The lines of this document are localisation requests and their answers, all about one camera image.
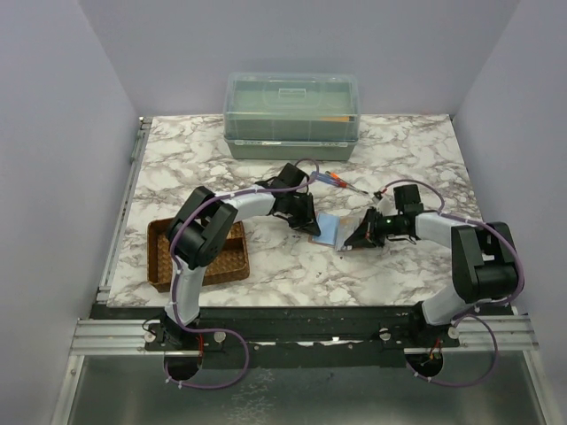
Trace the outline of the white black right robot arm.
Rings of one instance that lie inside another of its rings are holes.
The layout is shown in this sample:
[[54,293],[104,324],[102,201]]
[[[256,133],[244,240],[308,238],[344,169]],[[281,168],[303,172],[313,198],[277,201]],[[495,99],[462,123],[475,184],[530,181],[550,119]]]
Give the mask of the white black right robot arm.
[[485,223],[424,207],[419,187],[426,183],[400,179],[374,193],[381,200],[393,188],[394,215],[370,207],[361,223],[339,246],[347,250],[382,248],[385,243],[430,241],[451,251],[452,283],[436,295],[417,303],[408,324],[409,340],[420,347],[439,337],[446,326],[482,305],[506,305],[524,287],[524,268],[503,222]]

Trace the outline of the tan leather card holder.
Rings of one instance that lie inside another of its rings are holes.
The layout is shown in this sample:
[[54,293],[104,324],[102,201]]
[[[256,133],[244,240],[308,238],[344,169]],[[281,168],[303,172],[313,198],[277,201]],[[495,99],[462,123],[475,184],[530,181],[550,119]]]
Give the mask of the tan leather card holder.
[[345,216],[320,212],[316,217],[317,224],[321,230],[319,236],[310,236],[308,241],[333,248],[334,251],[351,251],[352,245],[347,245],[346,240],[361,225],[362,217]]

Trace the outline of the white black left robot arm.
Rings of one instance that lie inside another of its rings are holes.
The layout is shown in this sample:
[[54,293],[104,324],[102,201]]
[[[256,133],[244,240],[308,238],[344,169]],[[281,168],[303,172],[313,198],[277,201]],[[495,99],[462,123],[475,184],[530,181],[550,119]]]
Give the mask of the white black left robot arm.
[[208,266],[218,257],[234,223],[273,216],[310,236],[319,236],[314,197],[307,174],[297,163],[287,163],[275,176],[245,189],[213,192],[193,190],[167,230],[173,275],[165,307],[172,321],[166,339],[178,350],[190,348],[197,336],[192,324],[199,315],[199,297]]

